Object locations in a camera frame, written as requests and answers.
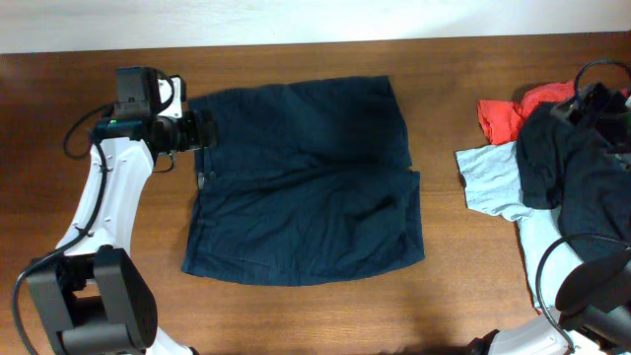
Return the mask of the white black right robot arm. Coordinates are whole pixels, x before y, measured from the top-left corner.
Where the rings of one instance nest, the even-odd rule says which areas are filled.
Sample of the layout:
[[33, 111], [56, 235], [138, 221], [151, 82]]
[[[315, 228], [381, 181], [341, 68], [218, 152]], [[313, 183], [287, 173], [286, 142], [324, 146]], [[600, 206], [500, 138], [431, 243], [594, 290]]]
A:
[[545, 103], [518, 138], [460, 151], [468, 208], [518, 225], [536, 319], [472, 354], [630, 349], [630, 100], [595, 83]]

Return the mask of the navy blue shorts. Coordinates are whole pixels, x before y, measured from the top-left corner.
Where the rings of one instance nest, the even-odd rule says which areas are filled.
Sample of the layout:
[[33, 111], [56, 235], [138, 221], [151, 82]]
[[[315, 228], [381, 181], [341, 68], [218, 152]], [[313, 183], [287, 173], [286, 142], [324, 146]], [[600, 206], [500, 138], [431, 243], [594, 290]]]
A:
[[216, 143], [195, 154], [182, 271], [260, 286], [369, 278], [425, 256], [420, 174], [386, 76], [193, 99]]

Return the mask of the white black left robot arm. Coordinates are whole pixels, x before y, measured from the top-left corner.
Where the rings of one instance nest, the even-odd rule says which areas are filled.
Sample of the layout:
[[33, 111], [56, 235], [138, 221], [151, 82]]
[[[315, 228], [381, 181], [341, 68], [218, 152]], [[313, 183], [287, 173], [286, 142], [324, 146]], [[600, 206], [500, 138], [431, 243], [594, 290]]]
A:
[[18, 277], [56, 354], [192, 354], [160, 327], [156, 300], [130, 258], [141, 193], [159, 157], [208, 148], [217, 128], [185, 111], [185, 82], [151, 67], [120, 68], [117, 99], [97, 108], [90, 171], [77, 211], [50, 253]]

